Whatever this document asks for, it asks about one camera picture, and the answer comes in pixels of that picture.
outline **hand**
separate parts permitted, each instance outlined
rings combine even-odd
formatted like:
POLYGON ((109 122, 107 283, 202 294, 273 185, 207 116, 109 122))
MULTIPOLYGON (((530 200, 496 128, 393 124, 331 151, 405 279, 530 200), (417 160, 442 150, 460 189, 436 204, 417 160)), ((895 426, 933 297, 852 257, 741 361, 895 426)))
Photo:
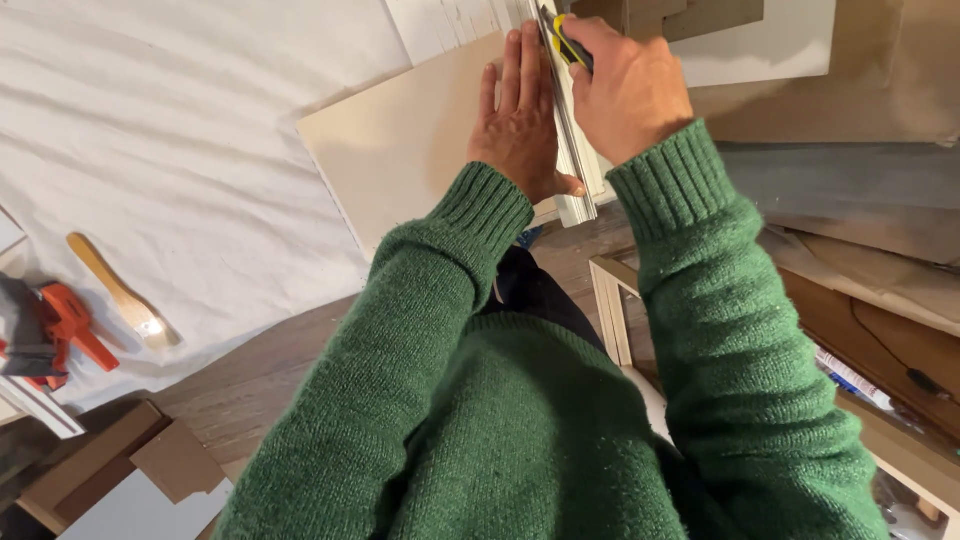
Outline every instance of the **hand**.
POLYGON ((533 205, 554 195, 583 197, 584 184, 556 170, 559 146, 553 81, 537 23, 527 21, 522 33, 512 30, 506 41, 500 107, 496 107, 496 66, 490 63, 480 83, 480 117, 470 136, 467 161, 493 167, 533 205))
POLYGON ((574 117, 614 166, 665 141, 693 121, 680 60, 662 37, 637 43, 599 17, 568 15, 564 31, 593 55, 593 75, 570 65, 574 117))

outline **sweater sleeve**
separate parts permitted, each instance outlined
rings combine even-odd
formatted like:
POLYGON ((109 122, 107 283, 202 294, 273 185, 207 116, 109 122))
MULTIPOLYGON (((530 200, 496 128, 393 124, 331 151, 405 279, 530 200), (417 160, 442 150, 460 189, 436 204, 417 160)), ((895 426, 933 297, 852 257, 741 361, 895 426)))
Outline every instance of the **sweater sleeve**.
POLYGON ((386 525, 404 441, 533 215, 515 185, 475 162, 430 215, 383 239, 366 289, 252 458, 217 538, 369 538, 386 525))
POLYGON ((703 121, 609 179, 640 253, 670 435, 710 495, 751 538, 887 538, 859 422, 833 404, 703 121))

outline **electrical cord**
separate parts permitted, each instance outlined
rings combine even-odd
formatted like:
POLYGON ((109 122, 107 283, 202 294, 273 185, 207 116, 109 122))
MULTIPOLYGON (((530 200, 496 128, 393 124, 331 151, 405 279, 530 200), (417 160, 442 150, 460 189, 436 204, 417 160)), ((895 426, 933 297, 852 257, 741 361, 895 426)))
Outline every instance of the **electrical cord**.
POLYGON ((930 394, 935 398, 953 402, 955 405, 960 405, 960 403, 957 403, 957 401, 954 399, 953 394, 949 390, 941 386, 939 383, 937 383, 936 380, 932 379, 929 375, 927 375, 923 371, 917 368, 912 368, 908 366, 906 362, 900 359, 899 356, 895 355, 894 352, 891 351, 889 347, 887 347, 886 343, 883 343, 883 340, 880 339, 879 336, 874 333, 874 331, 870 330, 870 328, 868 328, 867 325, 863 324, 863 321, 861 321, 860 317, 857 316, 856 314, 856 309, 854 308, 855 304, 853 302, 854 302, 854 298, 850 297, 850 315, 853 316, 853 320, 856 321, 856 324, 861 329, 863 329, 863 331, 868 333, 874 339, 874 341, 876 341, 876 343, 879 344, 880 347, 883 347, 884 351, 886 351, 894 360, 899 362, 900 365, 903 366, 904 369, 906 369, 906 376, 910 380, 912 380, 914 384, 916 384, 918 387, 920 387, 921 390, 923 390, 924 392, 926 392, 927 394, 930 394))

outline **left hand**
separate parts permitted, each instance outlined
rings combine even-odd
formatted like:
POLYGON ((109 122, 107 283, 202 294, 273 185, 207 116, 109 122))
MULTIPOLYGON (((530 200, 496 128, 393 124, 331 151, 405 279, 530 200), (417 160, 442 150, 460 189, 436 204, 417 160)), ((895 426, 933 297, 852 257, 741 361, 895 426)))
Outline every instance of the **left hand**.
POLYGON ((484 68, 480 117, 470 136, 467 161, 482 161, 520 188, 536 205, 554 195, 583 197, 584 183, 556 170, 557 125, 553 115, 550 60, 535 21, 507 34, 503 84, 496 107, 496 66, 484 68))

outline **white drop cloth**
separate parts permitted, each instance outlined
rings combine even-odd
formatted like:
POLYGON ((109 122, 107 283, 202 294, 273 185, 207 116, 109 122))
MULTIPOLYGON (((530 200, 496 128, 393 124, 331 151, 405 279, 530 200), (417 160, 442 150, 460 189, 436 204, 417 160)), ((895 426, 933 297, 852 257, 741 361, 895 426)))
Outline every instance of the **white drop cloth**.
POLYGON ((408 66, 381 0, 0 1, 0 205, 30 238, 5 258, 81 294, 121 362, 75 353, 58 401, 160 390, 362 288, 294 122, 408 66), (141 347, 74 231, 181 345, 141 347))

